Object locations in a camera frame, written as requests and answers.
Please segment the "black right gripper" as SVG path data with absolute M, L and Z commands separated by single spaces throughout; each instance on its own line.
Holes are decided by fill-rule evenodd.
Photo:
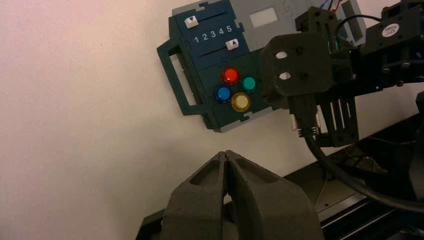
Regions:
M 333 75 L 332 95 L 356 97 L 424 81 L 422 0 L 401 0 L 384 7 L 380 17 L 364 14 L 346 17 L 337 23 L 333 33 L 339 43 L 346 43 L 340 29 L 356 18 L 372 19 L 377 23 L 366 29 L 363 44 L 348 47 L 349 76 Z

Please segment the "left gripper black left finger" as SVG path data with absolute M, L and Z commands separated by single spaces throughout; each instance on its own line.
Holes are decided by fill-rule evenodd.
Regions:
M 222 239 L 223 200 L 228 192 L 226 154 L 218 152 L 172 193 L 164 212 L 162 240 Z

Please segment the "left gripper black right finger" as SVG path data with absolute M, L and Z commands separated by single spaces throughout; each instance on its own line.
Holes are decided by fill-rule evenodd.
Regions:
M 239 239 L 324 239 L 317 212 L 301 187 L 231 150 L 225 155 Z

